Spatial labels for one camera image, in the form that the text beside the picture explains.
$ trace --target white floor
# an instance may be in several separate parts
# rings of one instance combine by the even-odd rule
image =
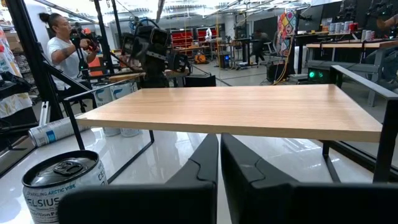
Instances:
[[[266,77],[265,67],[253,67],[241,71],[219,71],[218,68],[212,66],[211,64],[201,65],[230,85],[259,85]],[[154,134],[155,143],[112,184],[166,182],[186,163],[206,136],[201,133],[167,131],[154,131]],[[108,177],[149,142],[148,131],[133,138],[123,138],[120,135],[109,138],[103,134],[101,128],[93,128],[82,135],[87,150],[96,151],[100,155]],[[237,136],[237,138],[266,161],[299,181],[331,182],[322,158],[321,144],[318,141],[252,136]],[[74,136],[40,147],[1,178],[0,223],[33,223],[22,195],[22,176],[44,159],[77,149]],[[330,155],[342,182],[371,183],[373,177],[371,172],[333,150]],[[231,223],[221,170],[219,170],[219,175],[218,223]]]

